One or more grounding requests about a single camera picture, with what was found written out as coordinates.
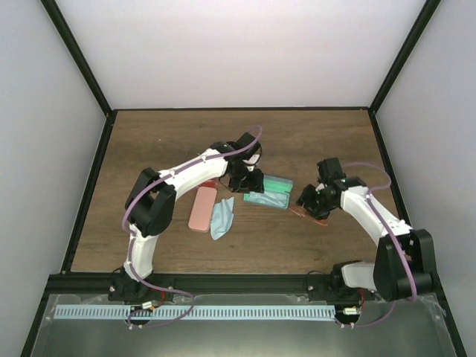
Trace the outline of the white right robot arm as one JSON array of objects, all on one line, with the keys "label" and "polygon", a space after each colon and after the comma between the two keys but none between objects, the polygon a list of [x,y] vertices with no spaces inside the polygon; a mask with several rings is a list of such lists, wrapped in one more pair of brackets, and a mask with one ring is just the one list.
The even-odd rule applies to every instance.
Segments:
[{"label": "white right robot arm", "polygon": [[297,206],[317,221],[340,209],[364,229],[377,247],[374,263],[349,261],[334,266],[330,289],[346,300],[357,289],[375,292],[386,301],[415,300],[432,293],[437,267],[432,236],[394,216],[358,176],[347,176],[338,158],[317,163],[318,184],[308,184]]}]

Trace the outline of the orange transparent sunglasses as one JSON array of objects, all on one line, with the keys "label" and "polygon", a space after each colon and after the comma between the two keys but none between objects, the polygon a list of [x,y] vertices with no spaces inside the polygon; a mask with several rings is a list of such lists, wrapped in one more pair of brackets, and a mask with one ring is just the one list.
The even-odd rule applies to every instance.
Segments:
[{"label": "orange transparent sunglasses", "polygon": [[304,219],[306,219],[310,222],[313,222],[316,225],[320,225],[322,227],[327,227],[328,226],[326,220],[318,220],[318,219],[315,219],[315,218],[311,217],[301,206],[290,206],[289,210],[293,214],[295,214],[299,217],[302,217],[302,218],[304,218]]}]

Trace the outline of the grey glasses case green lining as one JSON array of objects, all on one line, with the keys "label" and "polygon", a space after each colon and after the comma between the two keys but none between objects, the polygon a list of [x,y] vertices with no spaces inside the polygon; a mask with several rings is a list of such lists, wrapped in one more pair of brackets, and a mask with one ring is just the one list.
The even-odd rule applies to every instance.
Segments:
[{"label": "grey glasses case green lining", "polygon": [[289,196],[289,202],[293,186],[294,182],[290,179],[264,175],[264,192],[285,193]]}]

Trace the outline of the pink glasses case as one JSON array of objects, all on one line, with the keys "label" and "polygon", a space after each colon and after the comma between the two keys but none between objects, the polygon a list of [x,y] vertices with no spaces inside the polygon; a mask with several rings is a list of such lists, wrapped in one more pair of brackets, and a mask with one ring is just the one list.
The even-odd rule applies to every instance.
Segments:
[{"label": "pink glasses case", "polygon": [[188,222],[190,230],[199,233],[207,233],[209,231],[216,194],[216,188],[198,188]]}]

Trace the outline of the light blue cleaning cloth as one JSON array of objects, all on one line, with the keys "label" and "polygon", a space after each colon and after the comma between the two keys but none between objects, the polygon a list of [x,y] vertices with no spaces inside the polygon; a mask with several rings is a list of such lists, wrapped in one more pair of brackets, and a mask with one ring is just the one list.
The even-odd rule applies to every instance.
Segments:
[{"label": "light blue cleaning cloth", "polygon": [[244,195],[244,201],[279,209],[287,209],[289,206],[289,196],[285,193],[277,192],[247,193]]}]

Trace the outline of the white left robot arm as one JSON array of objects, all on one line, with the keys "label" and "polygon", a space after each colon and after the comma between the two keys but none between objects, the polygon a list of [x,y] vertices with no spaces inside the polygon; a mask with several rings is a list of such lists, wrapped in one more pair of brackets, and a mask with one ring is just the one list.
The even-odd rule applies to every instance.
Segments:
[{"label": "white left robot arm", "polygon": [[125,204],[122,229],[129,233],[123,264],[126,292],[135,300],[146,299],[152,291],[152,256],[160,234],[170,225],[176,201],[185,193],[212,179],[227,176],[232,193],[262,193],[262,170],[257,168],[262,147],[262,128],[257,134],[245,132],[237,141],[217,141],[204,152],[175,167],[141,171]]}]

